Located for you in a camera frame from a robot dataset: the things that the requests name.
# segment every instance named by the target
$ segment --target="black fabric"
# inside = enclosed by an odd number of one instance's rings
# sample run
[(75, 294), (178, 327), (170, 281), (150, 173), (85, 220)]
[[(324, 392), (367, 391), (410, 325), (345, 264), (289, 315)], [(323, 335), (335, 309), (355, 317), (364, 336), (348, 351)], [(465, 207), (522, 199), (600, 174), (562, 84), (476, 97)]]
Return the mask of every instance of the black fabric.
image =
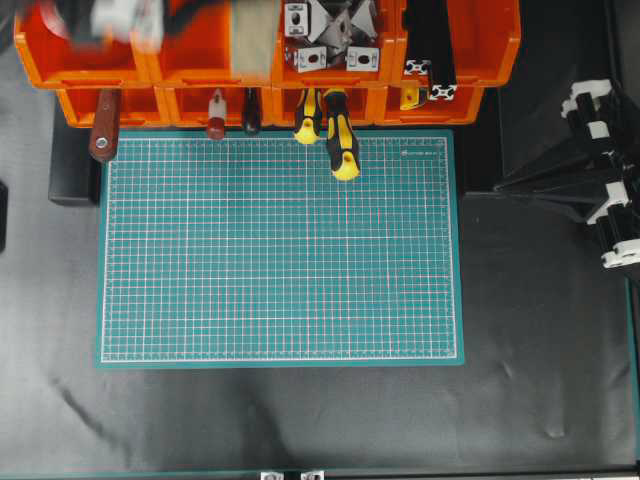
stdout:
[[(516, 135), (505, 136), (509, 161), (555, 141), (557, 124), (545, 119), (559, 117), (559, 102), (547, 96), (553, 78), (562, 90), (575, 75), (549, 57), (577, 48), (578, 3), (592, 2), (523, 1), (530, 40), (503, 103), (519, 119), (505, 121)], [(557, 49), (532, 54), (547, 29)], [(462, 367), (96, 370), (97, 210), (48, 202), (53, 98), (27, 86), (12, 51), (0, 76), (0, 177), (11, 191), (0, 255), (0, 474), (635, 462), (623, 282), (575, 225), (507, 200), (460, 205)], [(469, 155), (489, 160), (485, 150)]]

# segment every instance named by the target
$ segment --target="wooden handle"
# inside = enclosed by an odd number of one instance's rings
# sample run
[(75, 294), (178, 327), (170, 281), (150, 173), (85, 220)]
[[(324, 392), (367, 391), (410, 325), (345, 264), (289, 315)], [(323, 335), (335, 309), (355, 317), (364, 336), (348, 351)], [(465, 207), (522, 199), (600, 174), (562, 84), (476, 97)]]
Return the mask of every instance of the wooden handle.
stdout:
[(105, 89), (100, 91), (98, 105), (96, 105), (96, 116), (89, 138), (89, 153), (98, 162), (109, 162), (118, 153), (121, 99), (121, 90)]

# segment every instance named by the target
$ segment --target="green cutting mat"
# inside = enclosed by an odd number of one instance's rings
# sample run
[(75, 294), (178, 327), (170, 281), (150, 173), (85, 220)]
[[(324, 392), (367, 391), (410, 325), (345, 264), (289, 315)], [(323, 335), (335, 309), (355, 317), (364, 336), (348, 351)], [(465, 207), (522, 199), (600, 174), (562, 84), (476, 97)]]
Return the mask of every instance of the green cutting mat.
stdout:
[(100, 366), (461, 364), (452, 136), (122, 132), (105, 167)]

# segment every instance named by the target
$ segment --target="screwdriver handle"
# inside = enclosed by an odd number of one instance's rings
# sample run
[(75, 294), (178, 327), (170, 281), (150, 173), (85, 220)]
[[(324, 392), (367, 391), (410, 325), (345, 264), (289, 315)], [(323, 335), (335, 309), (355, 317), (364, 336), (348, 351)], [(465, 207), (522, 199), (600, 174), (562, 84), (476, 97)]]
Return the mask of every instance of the screwdriver handle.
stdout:
[(262, 129), (262, 112), (257, 88), (247, 88), (244, 91), (242, 129), (249, 137), (257, 135)]
[(360, 146), (353, 134), (347, 94), (344, 89), (332, 88), (325, 92), (327, 102), (327, 151), (331, 157), (331, 172), (338, 180), (349, 181), (360, 175)]
[(322, 108), (320, 90), (309, 88), (302, 91), (296, 107), (294, 138), (303, 145), (312, 145), (320, 138), (322, 128)]
[(110, 162), (118, 153), (121, 103), (122, 90), (100, 90), (89, 136), (89, 153), (100, 163)]
[(227, 121), (227, 101), (219, 88), (213, 92), (209, 101), (209, 122), (207, 123), (207, 136), (211, 140), (222, 140), (225, 135), (225, 122)]

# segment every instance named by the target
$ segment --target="orange storage bin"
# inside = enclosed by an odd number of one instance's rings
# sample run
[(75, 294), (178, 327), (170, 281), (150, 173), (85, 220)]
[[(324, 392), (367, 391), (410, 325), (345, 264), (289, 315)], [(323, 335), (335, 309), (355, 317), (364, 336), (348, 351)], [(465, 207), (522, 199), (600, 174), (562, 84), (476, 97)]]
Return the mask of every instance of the orange storage bin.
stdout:
[(275, 56), (271, 72), (271, 83), (276, 88), (303, 87), (381, 87), (391, 80), (396, 40), (395, 0), (376, 0), (378, 16), (376, 31), (378, 39), (375, 44), (380, 48), (380, 69), (377, 72), (347, 72), (346, 66), (298, 73), (285, 62), (284, 52), (287, 42), (295, 44), (284, 36), (284, 19), (280, 15), (280, 27), (276, 41)]
[[(520, 0), (448, 0), (453, 54), (459, 85), (499, 87), (516, 61), (522, 31)], [(428, 76), (405, 75), (407, 0), (396, 0), (397, 42), (391, 84), (428, 83)]]
[[(244, 87), (167, 88), (165, 94), (171, 115), (171, 123), (177, 127), (205, 127), (209, 121), (209, 100), (217, 88), (227, 102), (227, 121), (230, 127), (242, 125)], [(260, 89), (262, 126), (273, 125), (271, 89)]]
[(14, 41), (34, 87), (131, 88), (149, 86), (144, 56), (132, 45), (110, 42), (103, 47), (78, 48), (52, 33), (41, 8), (16, 19)]
[[(349, 116), (354, 126), (373, 125), (376, 118), (379, 100), (374, 98), (379, 92), (367, 88), (347, 88)], [(295, 125), (295, 111), (300, 102), (302, 89), (274, 88), (273, 93), (273, 122), (278, 127), (293, 127)], [(327, 106), (322, 102), (324, 127), (327, 126)]]
[[(93, 127), (99, 89), (58, 90), (57, 94), (71, 127)], [(162, 89), (137, 88), (122, 91), (121, 127), (167, 127), (170, 123)]]
[(379, 99), (376, 125), (466, 125), (478, 117), (484, 88), (459, 87), (451, 102), (427, 102), (420, 108), (407, 111), (400, 110), (400, 88), (381, 88), (376, 93)]
[[(172, 12), (186, 0), (171, 0)], [(198, 12), (187, 29), (165, 38), (157, 55), (146, 55), (151, 79), (163, 87), (237, 84), (269, 85), (269, 77), (233, 77), (230, 50), (231, 6), (229, 0)]]

